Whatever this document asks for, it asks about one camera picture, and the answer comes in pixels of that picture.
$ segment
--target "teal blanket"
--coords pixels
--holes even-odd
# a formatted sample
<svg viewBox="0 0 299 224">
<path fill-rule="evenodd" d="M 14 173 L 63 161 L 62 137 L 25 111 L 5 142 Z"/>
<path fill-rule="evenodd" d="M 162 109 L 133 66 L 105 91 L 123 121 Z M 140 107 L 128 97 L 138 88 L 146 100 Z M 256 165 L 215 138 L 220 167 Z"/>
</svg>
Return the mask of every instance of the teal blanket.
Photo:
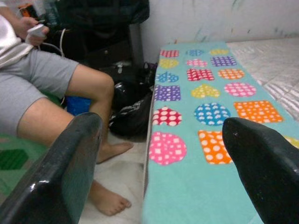
<svg viewBox="0 0 299 224">
<path fill-rule="evenodd" d="M 298 124 L 225 43 L 163 47 L 142 223 L 262 223 L 222 141 L 228 117 L 262 123 L 298 144 Z"/>
</svg>

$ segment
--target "floor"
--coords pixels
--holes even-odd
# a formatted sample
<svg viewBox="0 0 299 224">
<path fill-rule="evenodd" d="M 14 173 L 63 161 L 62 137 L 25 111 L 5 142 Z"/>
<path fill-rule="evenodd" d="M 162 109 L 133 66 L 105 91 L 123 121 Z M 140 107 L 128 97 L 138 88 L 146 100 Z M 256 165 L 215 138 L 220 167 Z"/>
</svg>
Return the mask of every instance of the floor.
<svg viewBox="0 0 299 224">
<path fill-rule="evenodd" d="M 124 141 L 111 134 L 108 140 L 112 144 Z M 134 147 L 128 152 L 97 165 L 95 168 L 94 178 L 109 190 L 130 200 L 132 207 L 113 217 L 108 217 L 98 212 L 87 200 L 79 224 L 141 223 L 145 148 L 145 141 L 135 142 Z"/>
</svg>

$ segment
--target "white mattress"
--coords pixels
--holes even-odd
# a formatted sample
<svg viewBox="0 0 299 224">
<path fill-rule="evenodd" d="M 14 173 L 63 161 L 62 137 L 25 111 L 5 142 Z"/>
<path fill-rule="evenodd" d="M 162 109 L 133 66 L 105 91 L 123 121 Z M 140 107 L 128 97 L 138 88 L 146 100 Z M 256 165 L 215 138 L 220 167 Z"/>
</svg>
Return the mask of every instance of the white mattress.
<svg viewBox="0 0 299 224">
<path fill-rule="evenodd" d="M 299 121 L 299 38 L 228 43 L 239 63 Z"/>
</svg>

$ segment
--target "mattress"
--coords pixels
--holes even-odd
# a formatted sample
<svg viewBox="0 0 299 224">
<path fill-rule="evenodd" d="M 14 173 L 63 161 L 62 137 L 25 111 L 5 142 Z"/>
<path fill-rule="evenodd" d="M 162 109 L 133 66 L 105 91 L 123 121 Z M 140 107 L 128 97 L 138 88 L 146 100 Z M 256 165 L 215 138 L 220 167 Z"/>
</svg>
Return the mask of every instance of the mattress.
<svg viewBox="0 0 299 224">
<path fill-rule="evenodd" d="M 283 39 L 162 48 L 143 223 L 262 223 L 221 145 L 221 125 L 226 117 L 243 117 L 297 142 L 298 44 Z M 251 108 L 260 114 L 249 115 Z"/>
</svg>

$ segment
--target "gray shorts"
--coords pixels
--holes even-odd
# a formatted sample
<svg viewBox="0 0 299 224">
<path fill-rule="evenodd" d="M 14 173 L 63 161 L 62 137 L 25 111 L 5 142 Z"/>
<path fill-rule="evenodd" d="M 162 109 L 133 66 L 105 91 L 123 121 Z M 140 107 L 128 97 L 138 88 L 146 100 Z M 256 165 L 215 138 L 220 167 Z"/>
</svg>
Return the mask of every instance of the gray shorts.
<svg viewBox="0 0 299 224">
<path fill-rule="evenodd" d="M 78 63 L 44 51 L 31 50 L 15 64 L 0 68 L 0 134 L 17 135 L 25 111 L 40 91 L 62 98 Z"/>
</svg>

